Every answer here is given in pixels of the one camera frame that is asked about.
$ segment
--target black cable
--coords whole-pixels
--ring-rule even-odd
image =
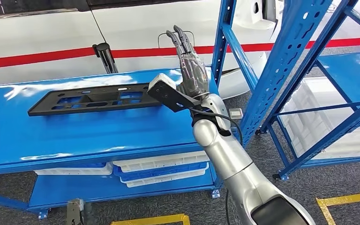
[[[229,120],[231,123],[233,123],[236,127],[237,127],[237,130],[238,130],[238,134],[240,135],[240,143],[241,143],[241,146],[243,146],[243,140],[242,140],[242,132],[241,132],[241,128],[239,127],[238,123],[235,122],[233,119],[231,119],[230,117],[228,116],[224,116],[224,115],[221,115],[221,114],[217,114],[217,113],[212,113],[212,112],[204,112],[204,111],[201,111],[201,110],[197,110],[197,109],[193,109],[193,108],[189,108],[189,110],[193,111],[193,112],[196,112],[196,113],[199,113],[199,114],[202,114],[202,115],[207,115],[207,116],[218,116],[218,117],[221,117],[221,118],[224,118],[226,120]],[[225,218],[227,219],[227,224],[230,225],[230,218],[228,216],[228,189],[227,189],[227,192],[225,194]]]
[[[194,111],[194,112],[196,112],[196,113],[202,114],[202,115],[217,116],[217,117],[221,117],[221,118],[224,118],[224,119],[226,119],[226,120],[229,120],[231,123],[233,123],[233,124],[237,127],[238,134],[240,135],[240,143],[241,143],[241,145],[243,146],[243,144],[242,144],[243,140],[242,140],[241,128],[239,127],[238,123],[235,122],[233,119],[231,119],[231,118],[228,117],[228,116],[224,116],[224,115],[217,114],[217,113],[204,112],[204,111],[197,110],[197,109],[193,109],[193,108],[188,108],[188,109],[191,110],[191,111]]]
[[[225,218],[227,219],[227,224],[230,225],[230,217],[228,216],[228,189],[225,193]]]
[[[89,9],[90,9],[90,11],[91,11],[91,13],[92,13],[92,16],[93,16],[94,22],[95,22],[95,23],[96,23],[96,25],[97,25],[98,31],[100,31],[101,37],[103,38],[104,42],[105,42],[105,43],[107,43],[107,41],[105,40],[105,37],[104,37],[104,35],[103,35],[103,33],[102,33],[101,29],[100,29],[100,26],[98,25],[98,22],[97,22],[97,20],[96,20],[96,18],[95,18],[95,16],[94,16],[94,14],[93,14],[93,10],[92,10],[91,8],[89,8]]]

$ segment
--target lower shelf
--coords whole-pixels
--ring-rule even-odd
[[[212,166],[202,176],[138,187],[127,187],[113,174],[38,176],[29,201],[29,209],[61,207],[75,198],[83,199],[85,202],[100,202],[208,190],[215,188],[215,178]]]

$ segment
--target glossy blue surface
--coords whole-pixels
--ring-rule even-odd
[[[67,201],[75,198],[81,198],[86,202],[99,202],[214,189],[213,181],[210,169],[207,169],[202,176],[130,188],[113,174],[109,176],[38,176],[29,208],[65,206]]]
[[[142,157],[143,150],[195,143],[189,112],[173,113],[165,106],[54,116],[27,114],[51,90],[146,83],[160,73],[177,84],[182,81],[178,69],[158,69],[0,85],[0,173],[52,168],[56,162],[81,158],[125,156],[134,150]],[[210,90],[217,93],[214,82],[210,82]]]
[[[317,65],[347,102],[360,102],[360,53],[320,56]]]

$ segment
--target black plastic part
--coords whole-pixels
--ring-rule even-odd
[[[149,83],[53,90],[28,110],[29,116],[89,113],[161,105],[147,94]]]
[[[181,93],[161,80],[157,81],[147,93],[173,112],[178,112],[201,104],[201,101]]]
[[[299,211],[282,197],[259,206],[251,216],[257,225],[308,225]]]

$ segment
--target silver robotic arm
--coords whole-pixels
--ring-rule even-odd
[[[174,87],[168,77],[159,75],[150,83],[148,94],[174,112],[191,111],[194,137],[230,191],[242,224],[314,225],[309,213],[298,202],[282,193],[260,172],[231,133],[223,100],[209,93],[202,60],[186,34],[177,26],[174,30],[179,38],[170,31],[166,34],[179,55],[183,82]]]

